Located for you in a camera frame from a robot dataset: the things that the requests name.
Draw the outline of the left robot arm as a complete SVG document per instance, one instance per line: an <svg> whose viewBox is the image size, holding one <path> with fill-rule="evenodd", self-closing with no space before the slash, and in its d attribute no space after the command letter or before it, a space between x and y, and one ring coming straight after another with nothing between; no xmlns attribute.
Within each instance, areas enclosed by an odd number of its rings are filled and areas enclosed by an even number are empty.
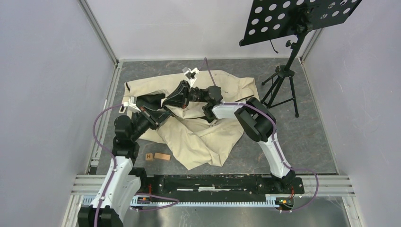
<svg viewBox="0 0 401 227"><path fill-rule="evenodd" d="M109 170L95 198L88 207L80 208L80 227L122 227L134 195L148 188L144 168L134 168L139 152L139 139L146 131L156 130L173 114L145 106L129 117L114 120L113 148Z"/></svg>

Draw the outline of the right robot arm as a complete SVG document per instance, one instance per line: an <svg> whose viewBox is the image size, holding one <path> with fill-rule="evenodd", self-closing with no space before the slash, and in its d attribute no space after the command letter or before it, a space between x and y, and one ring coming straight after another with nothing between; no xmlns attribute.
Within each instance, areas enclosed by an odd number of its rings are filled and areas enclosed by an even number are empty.
<svg viewBox="0 0 401 227"><path fill-rule="evenodd" d="M184 109L190 102L205 103L202 109L208 119L238 120L246 135L263 150L270 166L274 189L285 193L292 187L296 173L280 147L277 121L258 99L252 97L245 102L224 102L220 87L191 87L188 81L182 80L161 104Z"/></svg>

